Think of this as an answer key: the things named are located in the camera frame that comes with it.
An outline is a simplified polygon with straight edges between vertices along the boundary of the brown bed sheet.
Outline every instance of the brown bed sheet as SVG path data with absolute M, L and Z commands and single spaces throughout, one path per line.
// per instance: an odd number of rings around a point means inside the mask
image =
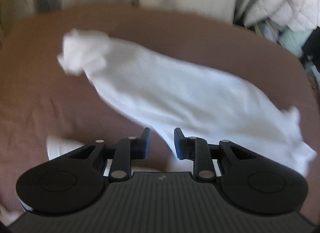
M 206 65 L 244 78 L 279 109 L 296 106 L 306 143 L 319 151 L 319 110 L 299 61 L 276 44 L 232 25 L 176 12 L 132 6 L 91 6 L 43 15 L 18 23 L 0 50 L 0 202 L 20 210 L 17 178 L 47 161 L 49 134 L 84 143 L 114 143 L 143 128 L 100 100 L 85 76 L 67 76 L 57 63 L 63 34 L 94 29 L 139 43 L 159 53 Z M 172 155 L 153 134 L 148 161 L 166 170 Z M 319 158 L 311 165 L 309 195 L 302 212 L 319 219 Z

